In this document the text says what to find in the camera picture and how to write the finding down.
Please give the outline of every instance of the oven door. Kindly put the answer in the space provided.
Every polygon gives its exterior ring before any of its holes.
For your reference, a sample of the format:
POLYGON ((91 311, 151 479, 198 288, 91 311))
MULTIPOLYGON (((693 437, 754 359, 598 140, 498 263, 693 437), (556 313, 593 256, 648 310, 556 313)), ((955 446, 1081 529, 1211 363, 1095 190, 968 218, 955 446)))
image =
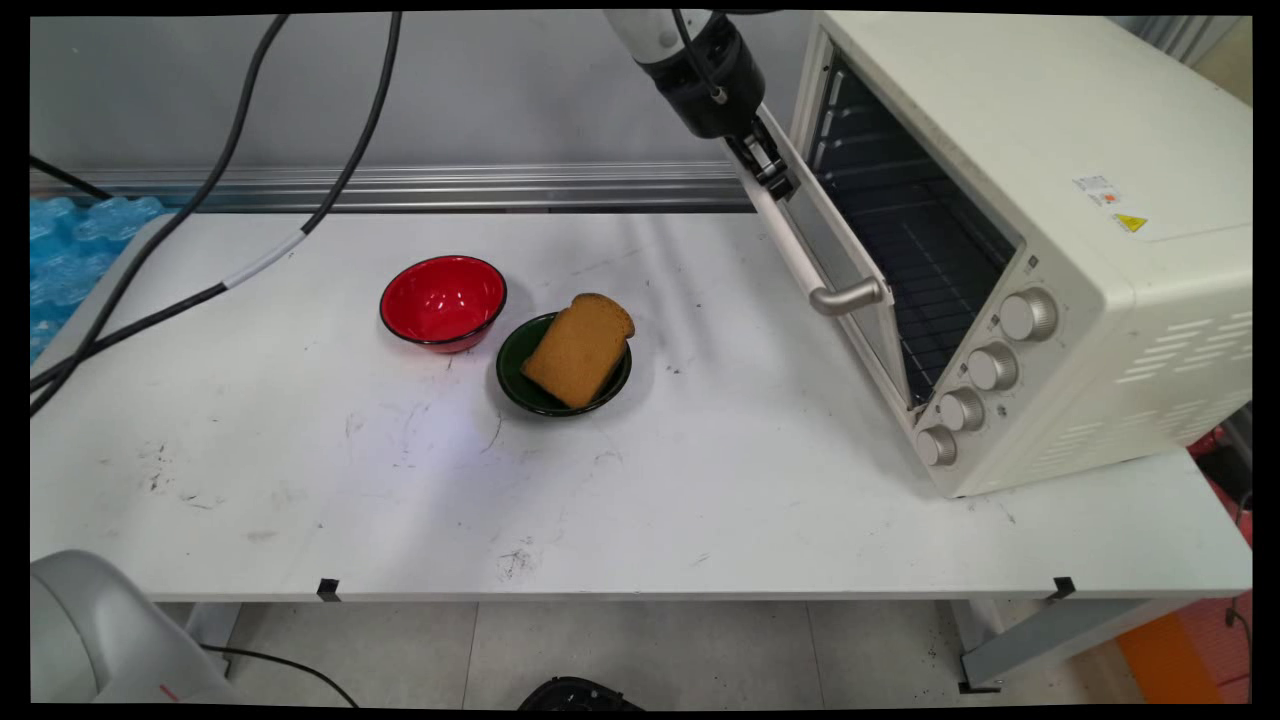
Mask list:
POLYGON ((892 290, 796 152, 786 131, 764 105, 758 114, 794 173, 795 192, 783 200, 774 200, 722 141, 730 164, 791 273, 809 293, 810 304, 817 311, 833 315, 840 322, 900 421, 909 427, 908 411, 916 404, 910 402, 892 290), (858 307, 840 310, 841 299, 854 299, 849 305, 858 307))

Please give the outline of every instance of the floor tile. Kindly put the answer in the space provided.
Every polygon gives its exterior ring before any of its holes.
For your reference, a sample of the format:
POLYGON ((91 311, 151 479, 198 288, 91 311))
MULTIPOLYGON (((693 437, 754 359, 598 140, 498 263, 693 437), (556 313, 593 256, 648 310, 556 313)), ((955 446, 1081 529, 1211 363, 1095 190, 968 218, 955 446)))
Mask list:
POLYGON ((467 708, 515 710, 557 675, 645 710, 822 707, 801 602, 480 605, 467 708))
POLYGON ((960 637, 945 602, 810 602, 827 708, 960 705, 960 637))
POLYGON ((959 692, 960 637, 946 602, 813 602, 828 708, 1142 702, 1115 643, 1005 678, 1000 693, 959 692))
MULTIPOLYGON (((310 665, 362 707, 462 707, 475 603, 246 603, 230 646, 310 665)), ((260 705, 344 706, 324 682, 236 657, 228 674, 260 705)))

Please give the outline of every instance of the orange object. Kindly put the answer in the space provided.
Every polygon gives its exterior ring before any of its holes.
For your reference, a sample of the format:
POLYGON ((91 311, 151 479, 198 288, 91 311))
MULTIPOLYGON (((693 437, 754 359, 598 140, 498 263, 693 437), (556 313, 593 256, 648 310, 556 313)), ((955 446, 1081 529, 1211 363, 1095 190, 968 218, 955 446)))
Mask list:
POLYGON ((1116 642, 1147 702, 1222 703, 1213 678, 1196 652, 1176 612, 1129 630, 1116 638, 1116 642))

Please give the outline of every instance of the warning label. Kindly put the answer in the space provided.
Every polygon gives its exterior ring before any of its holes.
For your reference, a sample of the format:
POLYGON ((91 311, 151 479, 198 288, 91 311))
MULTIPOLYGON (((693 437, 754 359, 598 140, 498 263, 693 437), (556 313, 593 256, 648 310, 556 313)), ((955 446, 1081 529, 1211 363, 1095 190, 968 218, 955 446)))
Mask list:
POLYGON ((1138 232, 1142 229, 1142 225, 1147 224, 1147 218, 1134 218, 1133 215, 1121 215, 1120 213, 1111 217, 1120 223, 1120 227, 1129 232, 1138 232))
POLYGON ((1111 181, 1103 176, 1082 176, 1071 179, 1089 200, 1098 208, 1106 209, 1111 219, 1126 233, 1137 233, 1147 225, 1149 218, 1142 208, 1135 206, 1125 193, 1120 192, 1111 181))

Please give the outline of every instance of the bread slice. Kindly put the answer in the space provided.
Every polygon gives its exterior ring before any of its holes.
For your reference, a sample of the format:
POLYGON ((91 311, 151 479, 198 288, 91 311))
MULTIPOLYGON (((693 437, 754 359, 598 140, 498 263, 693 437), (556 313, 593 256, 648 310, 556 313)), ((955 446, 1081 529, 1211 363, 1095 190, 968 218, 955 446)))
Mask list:
POLYGON ((634 334, 635 323, 621 305, 585 292, 556 315, 520 372, 564 405, 579 409, 600 392, 634 334))

